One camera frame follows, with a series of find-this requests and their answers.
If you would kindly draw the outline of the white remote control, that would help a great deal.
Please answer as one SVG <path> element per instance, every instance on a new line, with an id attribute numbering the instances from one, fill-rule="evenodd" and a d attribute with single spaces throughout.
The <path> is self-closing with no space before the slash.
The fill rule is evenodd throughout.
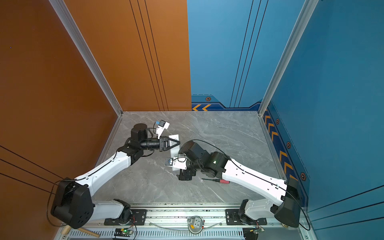
<path id="1" fill-rule="evenodd" d="M 170 135 L 169 137 L 171 139 L 174 139 L 174 140 L 177 140 L 177 141 L 180 140 L 179 135 Z M 179 150 L 180 150 L 180 146 L 177 146 L 177 147 L 174 147 L 174 148 L 171 149 L 171 158 L 173 159 L 172 171 L 178 170 L 177 168 L 174 167 L 174 163 L 177 161 L 177 160 L 175 160 L 175 158 L 177 158 L 179 156 L 178 155 Z"/>

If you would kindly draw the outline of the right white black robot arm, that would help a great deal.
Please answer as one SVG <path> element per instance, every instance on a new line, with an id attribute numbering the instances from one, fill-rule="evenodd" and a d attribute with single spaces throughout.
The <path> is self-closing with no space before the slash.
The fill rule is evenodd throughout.
<path id="1" fill-rule="evenodd" d="M 260 218 L 274 217 L 285 226 L 299 227 L 301 195 L 294 179 L 286 181 L 264 175 L 240 164 L 220 149 L 209 153 L 197 141 L 186 142 L 179 154 L 187 159 L 188 178 L 194 171 L 200 171 L 209 178 L 238 184 L 264 197 L 259 201 L 243 200 L 238 211 L 242 224 L 256 225 Z"/>

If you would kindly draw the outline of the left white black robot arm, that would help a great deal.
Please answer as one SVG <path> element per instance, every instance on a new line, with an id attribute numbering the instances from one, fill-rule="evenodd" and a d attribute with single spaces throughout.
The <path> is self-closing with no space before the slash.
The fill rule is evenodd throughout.
<path id="1" fill-rule="evenodd" d="M 65 178 L 58 181 L 57 188 L 52 190 L 55 198 L 48 201 L 51 209 L 47 216 L 53 216 L 73 229 L 79 229 L 88 222 L 105 219 L 118 225 L 132 224 L 130 204 L 119 199 L 95 202 L 93 195 L 115 175 L 140 158 L 145 158 L 145 151 L 165 152 L 178 147 L 181 143 L 178 135 L 162 135 L 168 126 L 168 122 L 161 122 L 152 133 L 146 124 L 136 124 L 131 130 L 131 136 L 107 161 L 75 179 Z"/>

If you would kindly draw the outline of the round grey power socket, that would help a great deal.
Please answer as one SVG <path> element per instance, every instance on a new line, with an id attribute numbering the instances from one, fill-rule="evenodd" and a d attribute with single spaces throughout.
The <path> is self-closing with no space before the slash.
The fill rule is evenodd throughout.
<path id="1" fill-rule="evenodd" d="M 194 235 L 201 233 L 204 229 L 204 222 L 205 221 L 199 216 L 193 216 L 188 218 L 187 223 L 189 231 Z"/>

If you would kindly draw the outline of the green circuit board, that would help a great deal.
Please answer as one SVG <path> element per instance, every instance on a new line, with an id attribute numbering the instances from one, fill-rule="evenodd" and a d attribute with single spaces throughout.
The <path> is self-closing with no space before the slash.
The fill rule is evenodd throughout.
<path id="1" fill-rule="evenodd" d="M 135 238 L 135 232 L 128 228 L 116 228 L 113 238 L 117 240 L 133 240 Z"/>

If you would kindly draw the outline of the right small circuit board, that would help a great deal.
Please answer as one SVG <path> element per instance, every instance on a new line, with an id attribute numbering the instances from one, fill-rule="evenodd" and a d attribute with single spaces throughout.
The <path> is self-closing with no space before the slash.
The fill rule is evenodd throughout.
<path id="1" fill-rule="evenodd" d="M 254 235 L 258 235 L 259 233 L 262 233 L 264 231 L 265 229 L 259 225 L 257 225 L 254 229 L 250 230 L 250 232 L 253 233 Z"/>

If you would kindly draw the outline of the wooden mallet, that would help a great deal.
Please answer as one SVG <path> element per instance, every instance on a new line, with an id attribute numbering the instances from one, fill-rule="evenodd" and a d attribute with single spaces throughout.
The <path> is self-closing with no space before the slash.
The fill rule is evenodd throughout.
<path id="1" fill-rule="evenodd" d="M 70 232 L 70 230 L 72 229 L 71 226 L 65 226 L 62 230 L 61 230 L 61 235 L 68 235 L 68 233 Z M 96 238 L 99 238 L 101 235 L 100 234 L 97 234 L 97 233 L 94 233 L 92 231 L 89 231 L 89 230 L 86 230 L 86 229 L 83 229 L 83 228 L 78 228 L 78 231 L 82 232 L 82 233 L 85 233 L 85 234 L 88 234 L 90 236 L 93 236 L 93 237 L 96 237 Z"/>

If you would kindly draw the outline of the red handled screwdriver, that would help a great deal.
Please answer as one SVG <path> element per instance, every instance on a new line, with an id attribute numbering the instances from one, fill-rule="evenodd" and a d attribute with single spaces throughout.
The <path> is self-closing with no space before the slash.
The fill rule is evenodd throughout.
<path id="1" fill-rule="evenodd" d="M 211 181 L 211 182 L 216 182 L 216 183 L 221 183 L 221 184 L 229 184 L 230 181 L 226 180 L 219 180 L 219 179 L 202 179 L 203 181 Z"/>

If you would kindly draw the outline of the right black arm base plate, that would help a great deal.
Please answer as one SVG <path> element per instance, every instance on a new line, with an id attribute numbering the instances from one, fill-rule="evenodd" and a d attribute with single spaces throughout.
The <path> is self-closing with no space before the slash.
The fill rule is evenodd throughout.
<path id="1" fill-rule="evenodd" d="M 268 224 L 266 218 L 259 218 L 257 220 L 253 220 L 248 217 L 245 213 L 240 213 L 239 209 L 226 209 L 226 223 L 228 226 L 234 225 L 260 225 L 266 226 Z"/>

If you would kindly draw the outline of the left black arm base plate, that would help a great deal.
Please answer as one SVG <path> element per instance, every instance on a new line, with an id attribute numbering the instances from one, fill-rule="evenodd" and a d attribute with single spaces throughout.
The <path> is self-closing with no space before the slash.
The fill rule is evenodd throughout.
<path id="1" fill-rule="evenodd" d="M 128 217 L 118 219 L 105 219 L 105 226 L 144 226 L 147 218 L 146 209 L 133 209 L 128 213 Z"/>

